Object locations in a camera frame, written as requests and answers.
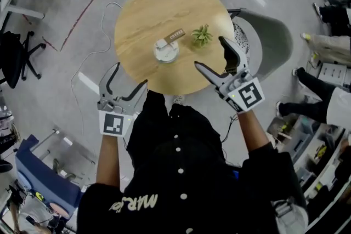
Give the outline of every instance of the wooden surface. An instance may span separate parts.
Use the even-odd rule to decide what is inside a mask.
[[[213,41],[204,48],[193,46],[191,33],[208,24]],[[165,64],[154,57],[154,44],[182,28],[178,58]],[[224,49],[218,36],[234,39],[230,16],[220,0],[128,0],[117,19],[115,47],[122,67],[137,82],[168,95],[190,94],[210,83],[195,68],[194,61],[218,73],[225,68]]]

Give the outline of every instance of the equipment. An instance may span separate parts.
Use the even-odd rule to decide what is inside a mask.
[[[225,51],[234,53],[237,57],[236,74],[218,74],[210,67],[195,62],[197,70],[216,86],[216,92],[237,113],[247,112],[265,100],[258,78],[252,77],[248,69],[245,53],[233,41],[220,36],[219,41]]]
[[[104,135],[125,136],[135,114],[135,106],[146,90],[147,80],[141,82],[128,97],[114,95],[110,84],[120,67],[118,62],[101,79],[98,101],[100,132]]]

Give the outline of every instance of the green plant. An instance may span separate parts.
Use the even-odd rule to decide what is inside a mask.
[[[208,24],[200,26],[198,30],[193,30],[191,35],[194,37],[194,45],[198,47],[205,46],[209,41],[212,41],[213,37],[212,34],[208,32]]]

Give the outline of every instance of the chair back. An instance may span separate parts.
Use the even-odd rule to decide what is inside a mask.
[[[19,36],[9,31],[4,33],[0,42],[0,68],[12,89],[17,85],[24,61],[25,53]]]
[[[83,193],[77,185],[56,174],[30,151],[30,148],[38,143],[38,139],[33,135],[22,141],[16,154],[19,181],[27,187],[29,182],[34,195],[47,206],[59,205],[68,213],[69,219],[78,207]]]
[[[292,54],[292,37],[287,26],[276,19],[247,9],[228,10],[231,18],[240,17],[251,24],[262,46],[262,61],[256,77],[263,81],[283,65]]]

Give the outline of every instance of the black cable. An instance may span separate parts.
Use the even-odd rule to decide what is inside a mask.
[[[234,121],[237,121],[237,120],[238,120],[237,114],[230,117],[230,123],[229,123],[229,128],[228,128],[227,134],[226,134],[225,138],[223,140],[221,140],[221,143],[225,142],[228,139],[231,125],[233,125]]]
[[[51,220],[52,218],[54,218],[54,216],[52,216],[51,218],[49,218],[49,219],[47,219],[47,220],[44,220],[44,221],[42,221],[42,222],[38,222],[39,224],[42,224],[42,223],[44,223],[44,222],[46,222],[46,221],[48,221],[48,220]]]
[[[5,160],[7,157],[9,157],[10,155],[12,155],[13,153],[17,152],[18,149],[14,149],[8,156],[6,156],[5,158],[3,158],[3,160]]]

